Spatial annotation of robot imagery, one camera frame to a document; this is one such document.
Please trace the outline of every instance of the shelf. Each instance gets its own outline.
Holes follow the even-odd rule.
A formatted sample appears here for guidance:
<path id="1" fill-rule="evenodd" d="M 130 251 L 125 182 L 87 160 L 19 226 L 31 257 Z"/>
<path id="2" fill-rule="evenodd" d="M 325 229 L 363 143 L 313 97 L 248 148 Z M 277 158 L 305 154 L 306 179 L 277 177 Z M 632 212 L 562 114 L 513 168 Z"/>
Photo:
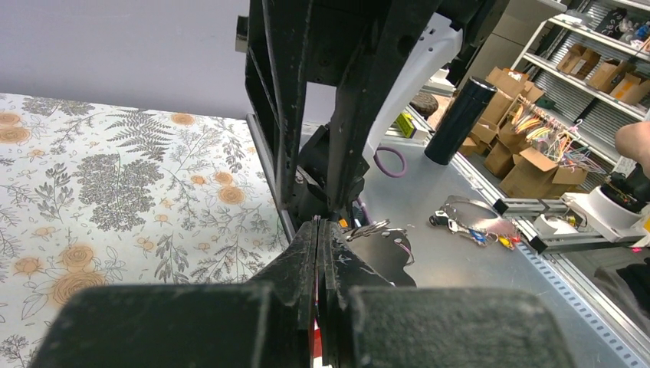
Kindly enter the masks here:
<path id="1" fill-rule="evenodd" d="M 576 32 L 579 35 L 583 35 L 587 38 L 591 38 L 594 41 L 597 41 L 601 44 L 604 44 L 606 46 L 609 46 L 611 48 L 614 48 L 618 51 L 625 52 L 626 54 L 630 54 L 632 56 L 635 56 L 643 61 L 650 62 L 650 54 L 647 52 L 639 51 L 635 48 L 632 48 L 629 44 L 626 44 L 625 42 L 621 42 L 619 40 L 615 40 L 614 38 L 607 37 L 605 35 L 602 35 L 600 33 L 594 32 L 593 30 L 583 26 L 583 25 L 574 25 L 571 24 L 567 21 L 562 21 L 559 20 L 558 18 L 551 18 L 548 21 L 549 23 L 553 23 L 554 25 L 559 25 L 561 27 L 564 27 L 570 31 Z"/>
<path id="2" fill-rule="evenodd" d="M 546 113 L 547 115 L 553 117 L 555 120 L 560 122 L 567 129 L 573 126 L 573 122 L 569 121 L 567 118 L 560 115 L 560 113 L 553 110 L 543 109 L 541 107 L 538 108 L 542 110 L 544 113 Z M 604 159 L 610 165 L 616 166 L 616 162 L 618 161 L 621 155 L 618 152 L 616 152 L 616 149 L 614 147 L 592 136 L 591 134 L 589 134 L 589 132 L 582 131 L 580 129 L 578 129 L 577 134 L 571 132 L 568 133 L 571 136 L 571 138 L 573 138 L 573 140 L 580 143 L 582 146 L 588 148 L 589 151 L 591 151 L 593 154 Z"/>
<path id="3" fill-rule="evenodd" d="M 632 6 L 633 8 L 650 12 L 650 4 L 635 2 L 633 0 L 612 0 L 612 2 L 615 2 L 616 4 L 620 4 L 620 5 Z"/>
<path id="4" fill-rule="evenodd" d="M 637 120 L 641 121 L 645 117 L 645 111 L 640 110 L 637 107 L 630 106 L 627 103 L 623 103 L 617 99 L 615 99 L 612 96 L 609 96 L 608 94 L 605 94 L 599 90 L 595 90 L 591 87 L 589 87 L 584 80 L 579 80 L 577 78 L 571 77 L 569 75 L 566 75 L 564 73 L 560 73 L 555 67 L 554 64 L 551 64 L 548 60 L 543 59 L 539 56 L 533 55 L 526 53 L 524 54 L 524 59 L 528 60 L 529 62 L 537 65 L 538 67 L 541 67 L 545 71 L 548 71 L 555 77 L 558 77 L 559 79 L 566 81 L 568 84 L 571 84 L 575 88 L 578 88 L 580 90 L 583 90 L 587 92 L 588 94 L 594 96 L 595 98 L 603 101 L 604 103 L 608 104 L 609 106 L 614 107 L 617 110 L 620 110 L 626 114 L 628 114 L 631 117 L 636 118 Z"/>

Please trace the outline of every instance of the black cylinder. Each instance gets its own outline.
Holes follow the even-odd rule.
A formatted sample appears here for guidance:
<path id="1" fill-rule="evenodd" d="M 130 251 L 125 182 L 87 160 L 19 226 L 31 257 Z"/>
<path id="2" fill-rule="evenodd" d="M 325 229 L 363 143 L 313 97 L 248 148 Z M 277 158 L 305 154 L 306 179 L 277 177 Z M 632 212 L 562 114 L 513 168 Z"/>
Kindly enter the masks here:
<path id="1" fill-rule="evenodd" d="M 470 77 L 442 117 L 425 155 L 435 163 L 448 165 L 496 92 L 492 84 Z"/>

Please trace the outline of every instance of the storage rack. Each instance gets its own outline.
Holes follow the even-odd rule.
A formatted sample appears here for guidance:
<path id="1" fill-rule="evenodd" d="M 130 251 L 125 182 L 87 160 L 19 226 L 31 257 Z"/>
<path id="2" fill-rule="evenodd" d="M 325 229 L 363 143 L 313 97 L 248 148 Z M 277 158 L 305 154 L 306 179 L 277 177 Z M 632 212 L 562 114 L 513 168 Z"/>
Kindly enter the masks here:
<path id="1" fill-rule="evenodd" d="M 650 2 L 645 4 L 633 0 L 590 0 L 583 1 L 577 10 L 594 19 L 590 24 L 594 28 L 604 19 L 607 12 L 614 8 L 626 8 L 628 17 L 635 20 L 650 20 Z M 559 34 L 556 40 L 539 54 L 530 52 L 530 46 L 548 24 L 558 28 Z M 568 49 L 576 43 L 592 48 L 601 55 L 598 65 L 582 81 L 556 69 Z M 514 69 L 518 65 L 521 66 L 522 62 L 525 64 L 526 72 L 533 75 L 532 81 L 556 102 L 557 112 L 553 111 L 553 115 L 558 121 L 567 127 L 572 127 L 579 118 L 583 118 L 584 122 L 580 125 L 578 133 L 574 134 L 574 144 L 588 146 L 592 158 L 605 171 L 612 170 L 620 159 L 620 155 L 614 148 L 616 131 L 627 124 L 645 120 L 647 109 L 650 107 L 650 98 L 647 96 L 638 106 L 631 106 L 586 84 L 600 64 L 610 58 L 632 59 L 635 61 L 638 73 L 650 75 L 649 53 L 596 33 L 585 26 L 572 25 L 559 17 L 554 17 L 540 25 L 512 66 Z M 590 173 L 583 188 L 591 190 L 603 179 L 603 175 Z"/>

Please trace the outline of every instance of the floral pattern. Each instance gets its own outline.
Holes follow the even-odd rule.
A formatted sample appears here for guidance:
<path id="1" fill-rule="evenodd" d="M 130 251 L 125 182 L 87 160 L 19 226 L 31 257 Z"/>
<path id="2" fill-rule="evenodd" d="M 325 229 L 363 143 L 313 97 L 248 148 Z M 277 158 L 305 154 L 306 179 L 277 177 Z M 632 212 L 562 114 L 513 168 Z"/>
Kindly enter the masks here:
<path id="1" fill-rule="evenodd" d="M 286 248 L 246 122 L 0 97 L 0 366 L 81 289 L 244 282 Z"/>

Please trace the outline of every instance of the corrugated metal wall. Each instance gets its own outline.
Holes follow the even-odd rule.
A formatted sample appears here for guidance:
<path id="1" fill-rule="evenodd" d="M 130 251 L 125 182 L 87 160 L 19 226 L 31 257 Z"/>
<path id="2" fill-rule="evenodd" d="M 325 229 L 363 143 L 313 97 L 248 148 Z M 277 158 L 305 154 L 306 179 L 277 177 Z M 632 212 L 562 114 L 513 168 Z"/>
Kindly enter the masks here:
<path id="1" fill-rule="evenodd" d="M 584 12 L 595 19 L 591 25 L 592 27 L 596 27 L 598 23 L 600 23 L 600 21 L 605 17 L 607 12 L 616 7 L 616 3 L 614 2 L 607 0 L 593 0 L 587 5 Z M 650 18 L 650 14 L 645 11 L 631 9 L 628 7 L 625 8 L 628 9 L 629 18 L 638 20 L 639 22 L 644 22 Z M 547 56 L 548 60 L 554 64 L 557 64 L 560 60 L 562 60 L 571 45 L 576 43 L 583 44 L 601 54 L 601 63 L 608 58 L 628 60 L 632 57 L 630 54 L 611 49 L 604 44 L 601 44 L 589 38 L 585 38 L 580 34 L 576 34 L 570 31 L 566 32 L 566 34 L 561 38 L 558 47 L 552 52 L 550 56 L 544 56 Z M 650 75 L 649 63 L 639 61 L 636 63 L 636 65 L 637 71 L 639 73 Z M 594 70 L 589 74 L 588 78 L 593 75 L 596 69 L 597 67 L 595 67 Z M 533 81 L 540 88 L 546 91 L 546 94 L 551 100 L 556 102 L 555 110 L 564 115 L 568 120 L 575 120 L 587 108 L 587 105 L 589 105 L 589 103 L 593 100 L 593 97 L 588 93 L 571 86 L 567 82 L 554 77 L 551 73 L 548 73 L 546 71 L 539 71 L 534 77 Z M 641 104 L 645 107 L 650 107 L 650 97 L 646 96 Z M 635 121 L 636 119 L 634 117 L 628 116 L 627 114 L 609 106 L 607 103 L 597 100 L 593 110 L 585 116 L 584 123 L 580 126 L 580 129 L 582 131 L 588 132 L 590 136 L 598 139 L 601 144 L 606 144 L 613 147 L 614 133 L 620 127 L 623 127 L 629 123 L 634 123 Z M 592 155 L 591 157 L 596 162 L 600 163 L 605 170 L 613 169 L 613 165 L 607 163 L 604 159 L 600 159 L 596 155 Z M 583 185 L 583 188 L 590 190 L 600 184 L 603 179 L 604 176 L 602 175 L 589 174 L 585 184 Z"/>

